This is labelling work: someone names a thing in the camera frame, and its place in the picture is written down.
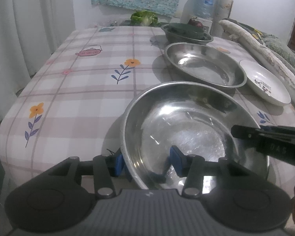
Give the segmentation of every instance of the green bowl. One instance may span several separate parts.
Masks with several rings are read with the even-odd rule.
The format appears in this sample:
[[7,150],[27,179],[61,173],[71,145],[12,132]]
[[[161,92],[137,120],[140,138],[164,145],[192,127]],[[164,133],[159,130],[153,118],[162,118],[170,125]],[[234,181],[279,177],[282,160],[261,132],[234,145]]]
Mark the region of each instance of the green bowl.
[[202,39],[205,34],[202,28],[183,23],[170,23],[169,30],[172,33],[176,33],[187,38],[199,40]]

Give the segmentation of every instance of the metal bowl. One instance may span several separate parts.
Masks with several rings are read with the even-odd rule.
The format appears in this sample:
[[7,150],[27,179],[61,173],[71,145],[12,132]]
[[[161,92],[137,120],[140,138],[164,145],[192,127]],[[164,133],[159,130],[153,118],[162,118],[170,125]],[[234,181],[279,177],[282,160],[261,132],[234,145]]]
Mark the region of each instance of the metal bowl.
[[166,47],[165,56],[192,81],[219,89],[238,88],[246,84],[247,76],[241,66],[228,55],[215,48],[173,43]]
[[[194,82],[167,82],[145,90],[128,105],[121,123],[121,151],[142,189],[181,192],[185,178],[179,178],[169,163],[172,145],[207,161],[233,159],[267,177],[268,157],[257,153],[251,142],[233,138],[234,124],[259,127],[242,106],[219,90]],[[206,176],[204,193],[215,183],[213,176]]]
[[168,24],[161,26],[161,29],[165,32],[166,38],[170,43],[188,42],[188,43],[206,45],[207,43],[213,41],[213,37],[207,33],[203,33],[203,36],[205,36],[207,38],[207,40],[198,40],[198,39],[192,39],[192,38],[188,38],[188,37],[170,32]]

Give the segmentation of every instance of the curtain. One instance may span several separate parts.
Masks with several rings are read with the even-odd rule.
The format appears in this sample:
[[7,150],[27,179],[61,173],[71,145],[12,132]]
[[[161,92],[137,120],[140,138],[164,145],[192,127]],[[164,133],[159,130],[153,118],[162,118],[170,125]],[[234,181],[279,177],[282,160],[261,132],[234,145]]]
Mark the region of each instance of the curtain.
[[43,1],[0,0],[0,121],[57,47]]

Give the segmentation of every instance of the tablecloth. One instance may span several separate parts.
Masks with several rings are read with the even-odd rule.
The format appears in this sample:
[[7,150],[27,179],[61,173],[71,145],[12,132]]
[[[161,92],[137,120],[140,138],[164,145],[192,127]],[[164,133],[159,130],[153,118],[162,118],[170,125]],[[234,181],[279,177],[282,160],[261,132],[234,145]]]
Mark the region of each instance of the tablecloth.
[[[152,85],[183,80],[164,57],[160,28],[74,31],[22,91],[0,127],[0,159],[20,185],[70,156],[91,160],[120,147],[129,102]],[[255,61],[239,44],[214,38],[237,62]],[[262,125],[295,126],[293,106],[274,106],[247,86],[229,93]],[[295,167],[271,159],[269,180],[291,197]]]

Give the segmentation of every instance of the plaid pattern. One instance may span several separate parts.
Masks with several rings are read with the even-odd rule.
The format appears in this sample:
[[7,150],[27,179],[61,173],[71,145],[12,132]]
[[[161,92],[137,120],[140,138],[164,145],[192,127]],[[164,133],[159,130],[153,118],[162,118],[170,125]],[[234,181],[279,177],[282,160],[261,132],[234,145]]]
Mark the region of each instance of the plaid pattern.
[[[0,127],[0,158],[17,185],[70,156],[90,160],[120,147],[121,116],[129,102],[154,84],[183,80],[165,60],[166,38],[160,28],[112,27],[74,31],[57,49],[23,90]],[[95,56],[77,56],[87,47],[99,46]],[[237,62],[255,61],[239,44],[214,38],[208,46],[230,51]],[[122,71],[125,61],[140,65],[127,69],[128,78],[112,77]],[[267,124],[295,126],[292,105],[278,108],[263,101],[244,86],[229,93],[257,121],[259,111],[269,117]],[[32,106],[44,103],[38,132],[27,147],[24,132]],[[293,195],[295,167],[271,159],[270,179]]]

